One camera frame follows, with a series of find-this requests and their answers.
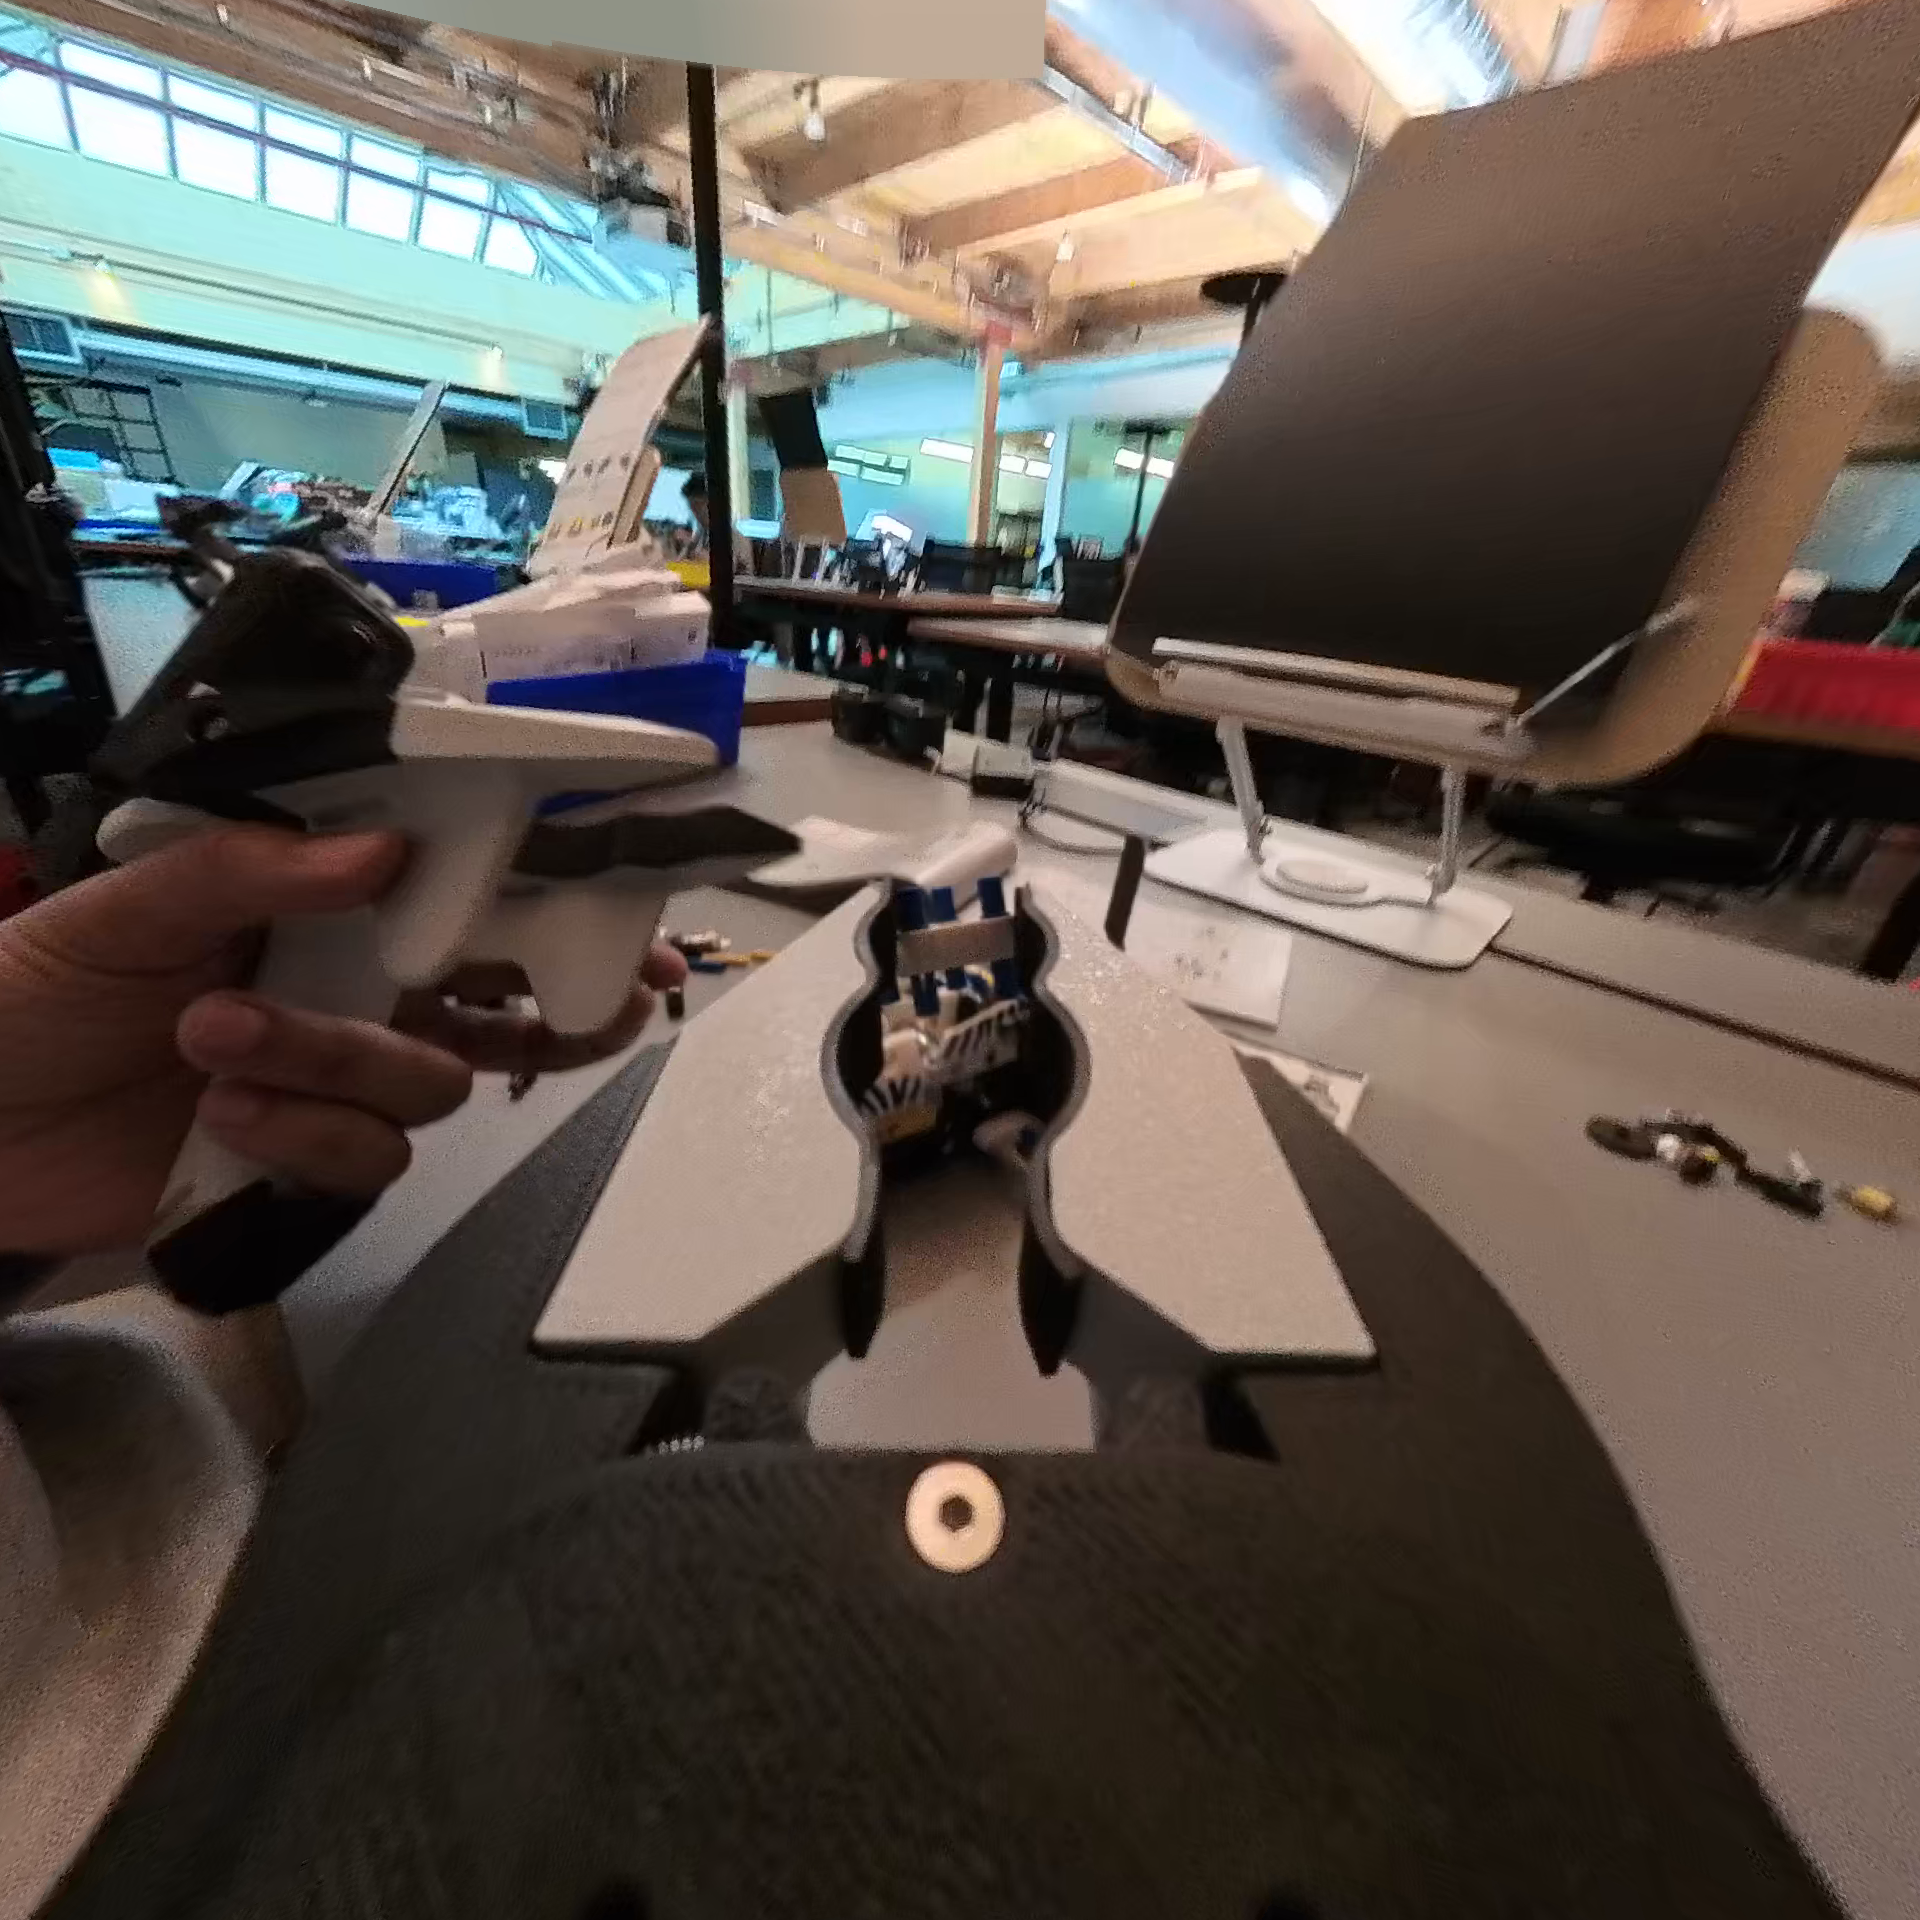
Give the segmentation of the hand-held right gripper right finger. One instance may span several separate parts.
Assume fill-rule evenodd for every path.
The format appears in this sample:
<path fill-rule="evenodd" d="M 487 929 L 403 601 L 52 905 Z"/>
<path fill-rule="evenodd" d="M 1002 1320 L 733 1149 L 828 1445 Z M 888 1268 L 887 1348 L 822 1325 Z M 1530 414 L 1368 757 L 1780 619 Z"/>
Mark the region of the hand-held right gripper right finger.
<path fill-rule="evenodd" d="M 1024 1336 L 1052 1375 L 1352 1373 L 1375 1342 L 1237 1047 L 1048 886 L 1024 889 L 1035 1057 Z"/>

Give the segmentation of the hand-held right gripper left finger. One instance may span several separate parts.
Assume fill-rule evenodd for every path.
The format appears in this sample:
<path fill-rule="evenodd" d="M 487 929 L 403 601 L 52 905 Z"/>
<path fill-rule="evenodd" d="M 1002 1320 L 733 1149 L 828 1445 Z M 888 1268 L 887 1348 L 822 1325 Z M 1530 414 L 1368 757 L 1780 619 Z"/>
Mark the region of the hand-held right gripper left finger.
<path fill-rule="evenodd" d="M 842 1044 L 874 1037 L 877 885 L 668 1052 L 541 1317 L 547 1356 L 862 1357 L 880 1325 L 880 1160 Z"/>

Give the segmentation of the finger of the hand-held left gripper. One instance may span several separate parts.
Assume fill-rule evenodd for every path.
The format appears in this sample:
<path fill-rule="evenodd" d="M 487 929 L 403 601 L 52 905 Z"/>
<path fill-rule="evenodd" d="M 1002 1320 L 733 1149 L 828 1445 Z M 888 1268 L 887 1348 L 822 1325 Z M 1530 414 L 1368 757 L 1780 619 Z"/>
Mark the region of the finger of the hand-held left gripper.
<path fill-rule="evenodd" d="M 971 895 L 1018 867 L 1018 836 L 996 822 L 934 833 L 874 832 L 806 816 L 779 828 L 740 807 L 622 812 L 602 821 L 541 821 L 520 839 L 515 870 L 527 880 L 612 885 L 672 895 L 732 886 L 816 895 L 891 880 Z"/>
<path fill-rule="evenodd" d="M 538 792 L 682 783 L 715 773 L 704 733 L 629 715 L 474 704 L 458 695 L 404 697 L 390 717 L 396 761 L 518 765 Z"/>

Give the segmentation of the white yellow blue lego assembly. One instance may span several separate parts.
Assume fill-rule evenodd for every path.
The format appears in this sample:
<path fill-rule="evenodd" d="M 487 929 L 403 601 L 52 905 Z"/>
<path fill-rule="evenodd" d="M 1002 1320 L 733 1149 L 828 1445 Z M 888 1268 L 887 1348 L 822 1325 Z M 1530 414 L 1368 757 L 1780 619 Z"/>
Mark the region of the white yellow blue lego assembly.
<path fill-rule="evenodd" d="M 1019 1016 L 1029 1001 L 1018 886 L 986 876 L 971 901 L 951 886 L 896 886 L 870 929 L 880 1029 L 939 1040 L 975 1016 Z"/>

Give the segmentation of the zebra striped lego helicopter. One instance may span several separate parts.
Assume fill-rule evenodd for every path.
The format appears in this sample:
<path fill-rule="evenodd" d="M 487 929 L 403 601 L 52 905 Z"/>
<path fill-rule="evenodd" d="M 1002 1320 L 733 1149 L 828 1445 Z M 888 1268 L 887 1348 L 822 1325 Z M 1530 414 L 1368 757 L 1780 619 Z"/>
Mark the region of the zebra striped lego helicopter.
<path fill-rule="evenodd" d="M 1027 1057 L 1032 1016 L 1029 992 L 939 992 L 932 1012 L 909 998 L 880 1009 L 880 1070 L 858 1111 L 885 1172 L 915 1176 L 958 1160 L 1027 1167 L 1043 1136 Z"/>

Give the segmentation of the small loose lego parts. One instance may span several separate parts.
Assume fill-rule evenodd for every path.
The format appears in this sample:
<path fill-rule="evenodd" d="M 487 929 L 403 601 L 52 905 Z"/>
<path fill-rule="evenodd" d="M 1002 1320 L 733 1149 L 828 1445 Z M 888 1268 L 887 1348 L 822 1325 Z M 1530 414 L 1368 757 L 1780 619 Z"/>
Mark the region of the small loose lego parts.
<path fill-rule="evenodd" d="M 1831 1183 L 1797 1149 L 1780 1165 L 1767 1165 L 1715 1120 L 1699 1112 L 1677 1109 L 1637 1118 L 1598 1112 L 1587 1118 L 1582 1132 L 1599 1151 L 1630 1163 L 1668 1167 L 1687 1189 L 1731 1183 L 1806 1220 L 1820 1220 L 1831 1208 L 1880 1227 L 1906 1217 L 1898 1193 L 1876 1183 Z"/>

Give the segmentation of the person's left hand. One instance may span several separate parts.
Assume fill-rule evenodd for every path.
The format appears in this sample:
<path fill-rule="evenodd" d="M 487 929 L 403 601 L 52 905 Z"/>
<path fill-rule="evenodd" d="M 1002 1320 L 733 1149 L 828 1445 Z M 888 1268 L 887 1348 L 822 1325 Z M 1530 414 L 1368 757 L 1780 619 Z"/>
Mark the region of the person's left hand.
<path fill-rule="evenodd" d="M 72 1261 L 138 1248 L 192 1125 L 322 1195 L 372 1203 L 413 1136 L 479 1071 L 586 1068 L 634 1044 L 686 984 L 654 944 L 611 1023 L 564 1037 L 508 1009 L 511 966 L 469 966 L 381 1022 L 247 988 L 256 934 L 378 901 L 404 846 L 238 824 L 77 883 L 5 923 L 3 1248 Z"/>

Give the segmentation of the black mechanical device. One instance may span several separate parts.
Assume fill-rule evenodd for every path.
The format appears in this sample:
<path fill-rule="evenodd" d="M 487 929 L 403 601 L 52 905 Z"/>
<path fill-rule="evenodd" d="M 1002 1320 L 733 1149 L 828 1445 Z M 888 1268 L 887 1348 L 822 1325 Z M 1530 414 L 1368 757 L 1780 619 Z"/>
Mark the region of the black mechanical device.
<path fill-rule="evenodd" d="M 344 512 L 296 512 L 276 519 L 227 495 L 172 493 L 156 501 L 159 528 L 200 564 L 236 564 L 251 553 L 287 549 L 328 558 L 336 537 L 351 528 Z"/>

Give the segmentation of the black device box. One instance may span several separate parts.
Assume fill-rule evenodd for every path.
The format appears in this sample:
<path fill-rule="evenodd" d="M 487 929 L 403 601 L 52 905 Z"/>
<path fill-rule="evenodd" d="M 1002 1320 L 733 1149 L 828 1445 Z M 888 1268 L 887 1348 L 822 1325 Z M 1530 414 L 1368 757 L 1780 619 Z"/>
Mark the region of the black device box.
<path fill-rule="evenodd" d="M 831 736 L 850 747 L 928 764 L 944 751 L 948 713 L 909 692 L 836 686 L 829 697 L 829 726 Z"/>

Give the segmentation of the white paper sheet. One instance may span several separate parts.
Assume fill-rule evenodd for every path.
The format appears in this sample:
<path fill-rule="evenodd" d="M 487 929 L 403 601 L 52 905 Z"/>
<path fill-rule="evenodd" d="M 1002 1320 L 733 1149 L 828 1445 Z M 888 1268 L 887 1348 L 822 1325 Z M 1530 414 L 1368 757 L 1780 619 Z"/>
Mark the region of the white paper sheet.
<path fill-rule="evenodd" d="M 1203 917 L 1170 932 L 1162 964 L 1196 1012 L 1274 1033 L 1291 948 L 1291 932 L 1275 920 Z"/>

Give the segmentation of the long wooden desk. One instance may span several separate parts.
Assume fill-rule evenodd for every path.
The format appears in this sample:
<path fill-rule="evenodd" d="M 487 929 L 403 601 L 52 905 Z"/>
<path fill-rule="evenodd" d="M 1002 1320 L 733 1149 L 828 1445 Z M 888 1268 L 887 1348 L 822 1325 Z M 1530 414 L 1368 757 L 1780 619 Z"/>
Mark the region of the long wooden desk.
<path fill-rule="evenodd" d="M 735 607 L 786 635 L 786 662 L 893 688 L 912 648 L 939 648 L 958 671 L 958 725 L 1008 740 L 1018 686 L 1106 692 L 1108 628 L 1068 619 L 1048 597 L 870 592 L 738 574 Z"/>

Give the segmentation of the grey flat device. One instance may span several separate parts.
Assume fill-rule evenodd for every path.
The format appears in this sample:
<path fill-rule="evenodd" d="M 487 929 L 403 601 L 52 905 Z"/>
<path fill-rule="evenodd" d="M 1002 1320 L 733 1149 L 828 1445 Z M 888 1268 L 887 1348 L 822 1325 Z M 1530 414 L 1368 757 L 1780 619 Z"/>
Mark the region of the grey flat device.
<path fill-rule="evenodd" d="M 1117 836 L 1135 836 L 1150 848 L 1178 844 L 1212 824 L 1207 801 L 1084 761 L 1038 765 L 1032 800 L 1043 812 Z"/>

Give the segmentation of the leaning instruction card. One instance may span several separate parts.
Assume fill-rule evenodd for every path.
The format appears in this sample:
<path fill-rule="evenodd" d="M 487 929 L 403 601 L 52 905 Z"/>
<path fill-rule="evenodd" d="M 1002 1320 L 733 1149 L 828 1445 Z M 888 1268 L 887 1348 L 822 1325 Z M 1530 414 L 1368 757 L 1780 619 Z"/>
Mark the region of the leaning instruction card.
<path fill-rule="evenodd" d="M 551 512 L 523 564 L 533 583 L 588 568 L 640 537 L 660 453 L 656 429 L 701 363 L 711 318 L 640 339 L 619 353 L 586 409 Z"/>

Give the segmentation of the black and beige panel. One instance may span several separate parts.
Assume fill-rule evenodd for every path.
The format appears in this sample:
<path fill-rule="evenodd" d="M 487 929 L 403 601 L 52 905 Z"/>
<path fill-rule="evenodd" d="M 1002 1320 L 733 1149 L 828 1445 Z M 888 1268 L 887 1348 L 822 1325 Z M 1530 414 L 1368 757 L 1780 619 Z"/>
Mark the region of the black and beige panel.
<path fill-rule="evenodd" d="M 779 465 L 782 540 L 839 547 L 847 537 L 845 507 L 814 391 L 766 391 L 755 405 Z"/>

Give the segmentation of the black pole with toothed disc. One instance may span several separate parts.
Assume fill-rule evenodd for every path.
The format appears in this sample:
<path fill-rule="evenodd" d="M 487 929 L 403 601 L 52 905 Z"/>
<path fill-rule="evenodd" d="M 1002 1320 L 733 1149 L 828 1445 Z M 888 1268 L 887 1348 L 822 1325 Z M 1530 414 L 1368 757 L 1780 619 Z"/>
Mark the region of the black pole with toothed disc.
<path fill-rule="evenodd" d="M 706 598 L 711 607 L 711 647 L 735 656 L 740 652 L 740 635 L 735 628 L 725 220 L 718 165 L 715 73 L 709 64 L 686 64 L 686 107 L 691 236 L 704 328 L 700 372 L 709 528 Z"/>

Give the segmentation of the skylight windows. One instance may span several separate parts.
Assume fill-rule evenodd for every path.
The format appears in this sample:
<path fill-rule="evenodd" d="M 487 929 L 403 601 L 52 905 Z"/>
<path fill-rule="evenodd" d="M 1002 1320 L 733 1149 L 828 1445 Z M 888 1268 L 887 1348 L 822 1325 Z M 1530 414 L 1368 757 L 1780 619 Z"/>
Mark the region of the skylight windows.
<path fill-rule="evenodd" d="M 583 201 L 22 16 L 5 16 L 3 129 L 224 201 L 604 299 L 634 296 L 599 256 Z"/>

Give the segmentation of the book stand with black sheet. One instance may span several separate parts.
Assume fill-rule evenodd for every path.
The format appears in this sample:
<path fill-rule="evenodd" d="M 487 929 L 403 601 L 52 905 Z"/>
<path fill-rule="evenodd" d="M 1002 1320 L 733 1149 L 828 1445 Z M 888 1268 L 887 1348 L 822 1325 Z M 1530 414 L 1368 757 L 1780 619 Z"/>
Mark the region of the book stand with black sheet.
<path fill-rule="evenodd" d="M 1106 640 L 1237 828 L 1143 876 L 1426 969 L 1475 776 L 1639 779 L 1727 701 L 1875 409 L 1808 289 L 1915 121 L 1906 5 L 1407 118 L 1196 421 Z"/>

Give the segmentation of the red plastic bin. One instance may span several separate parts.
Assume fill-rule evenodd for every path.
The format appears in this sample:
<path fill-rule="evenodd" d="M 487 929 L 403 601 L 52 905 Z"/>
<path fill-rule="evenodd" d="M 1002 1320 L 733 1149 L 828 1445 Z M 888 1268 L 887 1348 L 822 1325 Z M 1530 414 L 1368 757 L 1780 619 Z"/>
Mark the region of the red plastic bin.
<path fill-rule="evenodd" d="M 1748 728 L 1918 739 L 1918 652 L 1876 643 L 1755 640 L 1724 715 Z"/>

